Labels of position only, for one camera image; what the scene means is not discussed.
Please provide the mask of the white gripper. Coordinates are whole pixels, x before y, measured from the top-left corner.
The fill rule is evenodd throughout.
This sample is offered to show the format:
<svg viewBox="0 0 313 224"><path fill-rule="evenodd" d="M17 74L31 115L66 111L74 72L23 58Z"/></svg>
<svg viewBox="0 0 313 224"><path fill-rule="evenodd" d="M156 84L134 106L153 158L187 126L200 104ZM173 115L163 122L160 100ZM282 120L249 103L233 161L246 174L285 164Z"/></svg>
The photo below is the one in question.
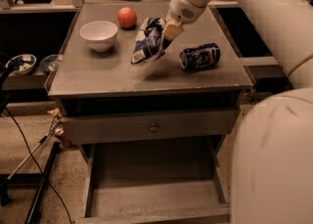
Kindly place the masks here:
<svg viewBox="0 0 313 224"><path fill-rule="evenodd" d="M162 32L163 49L184 31L182 24L195 22L205 8L205 5L195 5L189 0L171 0L166 15L168 23Z"/></svg>

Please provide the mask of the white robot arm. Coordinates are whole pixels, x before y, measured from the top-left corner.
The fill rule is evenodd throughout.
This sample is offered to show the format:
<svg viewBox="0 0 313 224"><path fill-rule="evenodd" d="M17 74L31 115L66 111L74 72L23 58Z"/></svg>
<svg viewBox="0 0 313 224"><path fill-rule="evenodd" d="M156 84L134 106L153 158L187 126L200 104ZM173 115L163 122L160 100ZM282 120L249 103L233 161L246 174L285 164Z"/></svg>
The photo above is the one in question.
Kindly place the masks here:
<svg viewBox="0 0 313 224"><path fill-rule="evenodd" d="M210 0L171 0L166 36L179 35L187 8ZM262 99L234 141L231 224L313 224L313 9L306 0L236 0L277 68L257 81Z"/></svg>

